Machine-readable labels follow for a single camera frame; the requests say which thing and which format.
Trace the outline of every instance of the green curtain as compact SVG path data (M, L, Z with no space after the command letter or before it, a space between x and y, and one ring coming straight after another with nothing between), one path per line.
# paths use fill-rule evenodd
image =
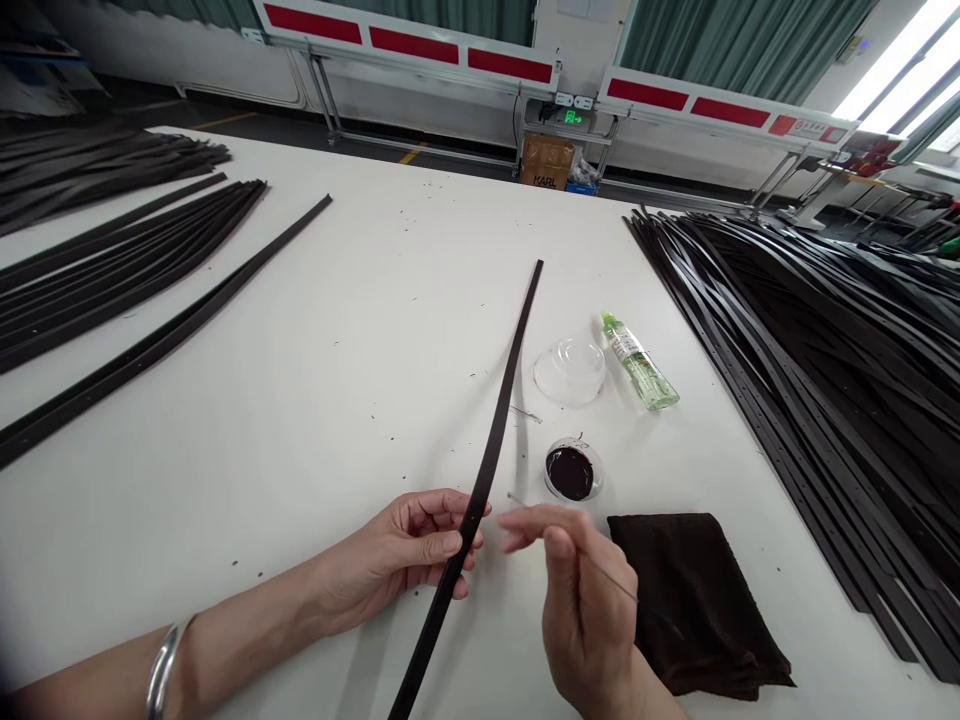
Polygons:
M180 20L197 20L207 25L240 32L240 28L260 28L257 11L250 0L106 0L130 12L170 15Z
M413 20L516 45L533 45L537 0L330 0L355 10Z
M632 70L800 105L879 0L637 0Z
M907 142L890 156L890 159L898 165L909 165L929 147L930 143L943 135L957 121L957 118L960 118L960 93L954 95L944 103L943 107L924 120L920 127L910 134Z

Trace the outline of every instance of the silver bangle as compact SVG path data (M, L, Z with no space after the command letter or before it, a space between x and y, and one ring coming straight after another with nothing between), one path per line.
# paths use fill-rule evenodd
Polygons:
M181 620L170 628L163 644L157 651L150 670L150 684L147 686L147 720L163 720L163 703L167 697L167 684L170 682L170 671L173 661L177 659L177 648L187 632L187 627L193 622L196 615Z

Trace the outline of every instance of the brown cloth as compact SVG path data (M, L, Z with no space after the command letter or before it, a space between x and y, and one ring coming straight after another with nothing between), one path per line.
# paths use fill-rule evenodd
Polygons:
M757 700L761 685L796 687L713 515L607 522L640 580L636 645L670 692Z

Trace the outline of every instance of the work table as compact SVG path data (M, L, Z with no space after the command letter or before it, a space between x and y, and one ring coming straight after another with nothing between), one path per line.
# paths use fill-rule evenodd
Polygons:
M186 307L330 193L333 204L175 353L0 475L0 633L9 680L36 680L305 560L397 495L469 492L534 264L491 494L494 513L555 502L549 445L599 454L614 514L710 512L723 526L797 688L757 703L703 693L694 718L955 718L960 688L899 661L856 613L653 268L624 227L632 206L412 165L187 131L225 143L230 180L270 189L203 269L123 317L4 375L7 425ZM168 192L155 187L3 239L0 265ZM623 320L681 396L647 412L606 353L600 396L548 400L537 355L600 342ZM566 718L540 639L537 544L497 551L494 522L447 615L417 717ZM221 718L386 717L432 588L309 648Z

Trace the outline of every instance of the hand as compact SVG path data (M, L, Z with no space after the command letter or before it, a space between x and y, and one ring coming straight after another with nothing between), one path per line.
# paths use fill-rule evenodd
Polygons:
M560 695L588 720L643 716L644 666L649 666L633 645L637 605L597 569L636 594L637 574L623 551L586 513L568 508L538 505L497 521L508 531L505 553L543 539L548 578L543 645Z
M402 593L436 586L447 560L460 551L460 523L470 496L456 490L401 495L350 537L318 555L311 595L323 634L346 632L369 620ZM490 514L487 504L484 517ZM483 546L478 530L463 569L476 567ZM467 596L461 575L453 599Z

